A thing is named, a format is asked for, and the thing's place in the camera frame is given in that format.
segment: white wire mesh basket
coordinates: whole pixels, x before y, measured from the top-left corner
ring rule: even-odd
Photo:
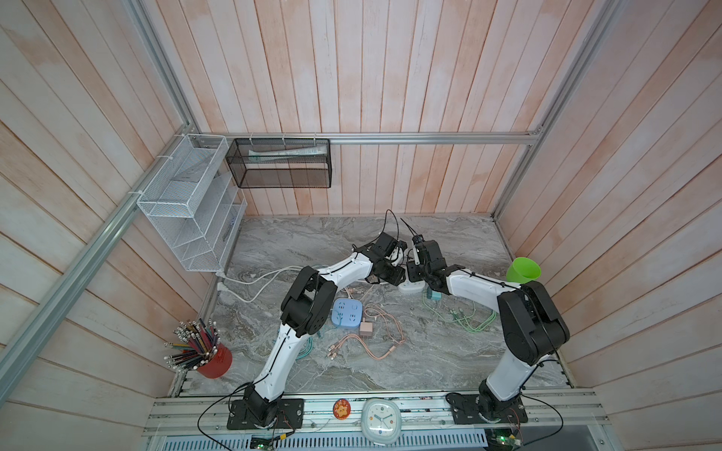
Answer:
[[[225,267],[248,205],[245,197],[242,203],[233,203],[238,187],[229,184],[231,180],[230,172],[214,178],[191,218],[148,216],[187,271],[215,272]]]
[[[193,217],[227,152],[224,136],[184,136],[141,194],[138,206],[148,217]]]

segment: black wire mesh basket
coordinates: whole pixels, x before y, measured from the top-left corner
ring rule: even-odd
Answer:
[[[226,162],[239,188],[330,188],[328,139],[236,138]]]

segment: wooden wall panel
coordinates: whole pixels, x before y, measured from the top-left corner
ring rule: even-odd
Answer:
[[[144,1],[199,126],[216,133],[535,129],[603,4]],[[341,146],[331,188],[247,197],[262,215],[488,213],[523,151]]]
[[[4,348],[182,120],[118,2],[4,1],[0,61]],[[133,447],[207,289],[139,218],[0,409],[4,446]]]
[[[719,1],[630,2],[500,217],[629,450],[722,438],[721,25]]]
[[[8,402],[0,410],[0,437],[9,450],[41,450],[52,443],[82,451],[135,450],[143,428]]]

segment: white cable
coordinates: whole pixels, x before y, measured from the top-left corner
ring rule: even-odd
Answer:
[[[218,272],[216,272],[216,276],[220,277],[221,279],[230,280],[230,281],[235,282],[235,283],[237,283],[237,284],[243,284],[243,285],[253,285],[253,284],[255,284],[257,281],[261,280],[262,278],[264,278],[264,277],[266,277],[266,276],[269,276],[269,275],[271,275],[271,274],[274,274],[274,276],[271,277],[271,278],[261,287],[261,289],[259,289],[258,293],[256,293],[256,296],[253,296],[250,301],[248,301],[248,300],[246,300],[246,299],[243,299],[238,293],[232,291],[232,290],[231,290],[230,288],[228,288],[228,286],[227,286],[226,284],[224,284],[223,282],[218,282],[218,284],[216,285],[216,288],[217,288],[217,290],[220,291],[220,292],[231,293],[233,296],[236,296],[241,302],[245,302],[246,304],[250,304],[250,303],[252,303],[253,301],[256,300],[256,298],[262,293],[262,291],[263,291],[271,282],[273,282],[273,280],[275,280],[276,277],[278,277],[278,275],[279,275],[281,272],[283,272],[283,271],[301,271],[302,269],[303,269],[302,266],[286,266],[285,268],[281,268],[281,269],[277,269],[277,270],[275,270],[275,271],[270,271],[270,272],[268,272],[268,273],[265,273],[263,276],[260,276],[260,277],[258,277],[256,280],[251,281],[251,282],[245,282],[245,281],[242,281],[242,280],[233,279],[233,278],[231,278],[231,277],[226,276],[226,274],[225,274],[223,271],[218,271]]]
[[[256,280],[254,280],[254,281],[252,281],[252,282],[245,282],[245,281],[242,281],[242,280],[234,279],[234,278],[232,278],[232,277],[228,277],[228,276],[226,276],[226,274],[225,274],[223,271],[218,271],[218,272],[216,272],[216,276],[220,277],[221,279],[230,280],[231,282],[235,282],[235,283],[237,283],[237,284],[253,285],[253,284],[255,284],[257,281],[261,280],[263,277],[270,276],[271,274],[274,274],[274,273],[280,273],[281,271],[291,271],[291,270],[300,271],[300,270],[302,270],[302,269],[303,269],[303,268],[302,268],[301,266],[286,266],[285,268],[281,268],[281,269],[277,269],[277,270],[275,270],[275,271],[267,272],[267,273],[265,273],[263,276],[259,276]]]

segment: blue power strip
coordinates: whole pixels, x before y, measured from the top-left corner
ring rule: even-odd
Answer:
[[[363,305],[356,299],[340,297],[334,302],[331,311],[331,322],[336,327],[357,328],[361,324]]]

